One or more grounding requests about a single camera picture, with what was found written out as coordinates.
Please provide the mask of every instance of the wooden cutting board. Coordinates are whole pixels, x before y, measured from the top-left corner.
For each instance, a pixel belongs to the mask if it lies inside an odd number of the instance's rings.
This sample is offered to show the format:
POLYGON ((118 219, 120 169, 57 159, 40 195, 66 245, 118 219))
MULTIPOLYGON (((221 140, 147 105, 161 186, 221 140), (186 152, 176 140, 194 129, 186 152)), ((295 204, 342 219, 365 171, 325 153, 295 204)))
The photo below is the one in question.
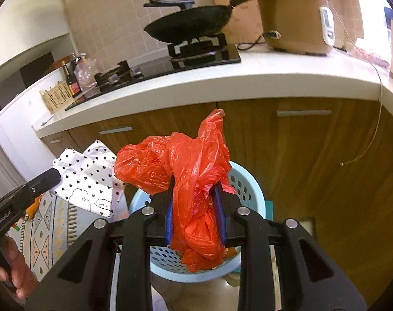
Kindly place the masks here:
MULTIPOLYGON (((229 4, 230 0, 214 0, 215 4, 229 4)), ((229 43, 254 42, 263 33, 257 0, 234 8, 230 22, 223 28, 229 43)))

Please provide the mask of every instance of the beige storage basket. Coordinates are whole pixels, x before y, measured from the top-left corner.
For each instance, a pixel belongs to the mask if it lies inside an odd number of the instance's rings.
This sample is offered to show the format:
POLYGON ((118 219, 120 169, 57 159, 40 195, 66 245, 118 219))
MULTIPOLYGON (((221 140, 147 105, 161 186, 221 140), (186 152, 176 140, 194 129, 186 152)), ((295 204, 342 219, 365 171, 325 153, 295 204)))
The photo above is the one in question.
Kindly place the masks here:
POLYGON ((46 91, 46 93, 42 95, 42 100, 50 113, 54 114, 63 107, 72 104, 73 95, 66 82, 57 82, 50 91, 46 91))

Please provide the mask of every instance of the human hand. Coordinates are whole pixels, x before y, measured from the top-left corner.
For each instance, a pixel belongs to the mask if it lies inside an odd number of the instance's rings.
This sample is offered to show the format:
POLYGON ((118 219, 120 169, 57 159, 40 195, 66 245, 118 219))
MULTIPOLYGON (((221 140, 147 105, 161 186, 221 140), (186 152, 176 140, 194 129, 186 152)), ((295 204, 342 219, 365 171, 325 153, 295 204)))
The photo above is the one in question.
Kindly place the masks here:
POLYGON ((6 238, 6 255, 11 265, 11 276, 8 277, 6 270, 0 267, 0 280, 10 280, 17 288, 17 296, 26 299, 38 285, 38 280, 25 263, 24 255, 18 250, 15 241, 6 238))

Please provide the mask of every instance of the light blue basket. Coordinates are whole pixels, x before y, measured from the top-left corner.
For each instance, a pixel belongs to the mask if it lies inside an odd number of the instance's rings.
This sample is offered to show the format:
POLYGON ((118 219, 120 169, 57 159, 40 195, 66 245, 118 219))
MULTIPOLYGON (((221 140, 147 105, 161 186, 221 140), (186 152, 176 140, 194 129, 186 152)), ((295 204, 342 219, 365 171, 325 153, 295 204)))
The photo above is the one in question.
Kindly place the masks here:
MULTIPOLYGON (((257 181, 242 166, 232 161, 230 161, 230 164, 232 169, 228 173, 228 179, 231 186, 235 188, 241 204, 265 218, 266 204, 257 181)), ((146 201, 150 202, 149 194, 138 189, 130 203, 129 212, 133 213, 141 209, 145 206, 146 201)), ((238 253, 237 256, 226 259, 223 264, 214 269, 192 273, 181 263, 181 259, 176 252, 169 247, 152 246, 150 248, 150 271, 165 279, 182 283, 197 283, 225 276, 239 268, 240 263, 241 253, 238 253)))

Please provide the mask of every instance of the black wok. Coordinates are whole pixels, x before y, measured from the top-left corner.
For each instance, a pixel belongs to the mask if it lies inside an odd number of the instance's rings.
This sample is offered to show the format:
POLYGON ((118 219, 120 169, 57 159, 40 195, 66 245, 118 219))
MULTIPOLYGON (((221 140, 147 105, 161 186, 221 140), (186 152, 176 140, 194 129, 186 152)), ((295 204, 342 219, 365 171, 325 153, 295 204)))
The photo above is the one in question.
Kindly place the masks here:
POLYGON ((173 44, 218 33, 230 20, 233 8, 247 0, 231 0, 229 5, 192 8, 195 0, 149 0, 144 7, 179 7, 180 11, 158 18, 146 31, 154 39, 173 44))

